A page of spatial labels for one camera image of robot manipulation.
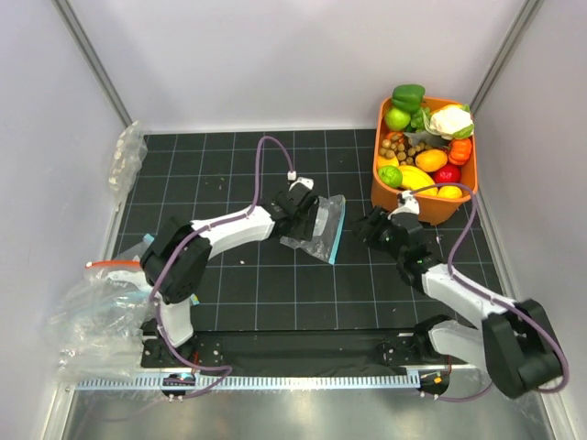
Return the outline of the clear zip bag blue zipper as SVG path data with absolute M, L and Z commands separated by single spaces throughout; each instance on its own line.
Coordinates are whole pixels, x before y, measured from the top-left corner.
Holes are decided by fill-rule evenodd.
M 316 220 L 309 240 L 282 237 L 280 243 L 301 249 L 309 256 L 334 265 L 346 214 L 346 198 L 342 194 L 318 197 Z

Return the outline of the green lime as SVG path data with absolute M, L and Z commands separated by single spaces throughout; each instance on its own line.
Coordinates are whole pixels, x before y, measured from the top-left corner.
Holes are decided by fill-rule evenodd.
M 398 188 L 402 185 L 403 174 L 398 167 L 386 165 L 378 169 L 378 176 L 382 183 L 389 188 Z

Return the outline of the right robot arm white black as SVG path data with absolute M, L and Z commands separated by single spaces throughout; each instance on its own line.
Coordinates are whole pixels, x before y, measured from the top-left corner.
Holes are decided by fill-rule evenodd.
M 414 212 L 380 206 L 355 222 L 354 235 L 388 254 L 400 278 L 415 291 L 444 303 L 467 320 L 431 318 L 415 327 L 413 350 L 425 363 L 443 355 L 484 371 L 505 396 L 555 393 L 570 378 L 566 359 L 539 302 L 515 302 L 465 277 L 439 257 Z

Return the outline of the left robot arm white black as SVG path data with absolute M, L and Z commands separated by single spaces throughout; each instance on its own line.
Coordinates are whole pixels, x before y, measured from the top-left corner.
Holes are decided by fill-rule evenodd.
M 210 259 L 252 242 L 272 238 L 307 240 L 318 210 L 314 181 L 299 178 L 286 192 L 238 212 L 189 223 L 171 218 L 154 237 L 139 265 L 152 287 L 157 326 L 166 339 L 162 355 L 175 367 L 194 357 L 192 296 Z

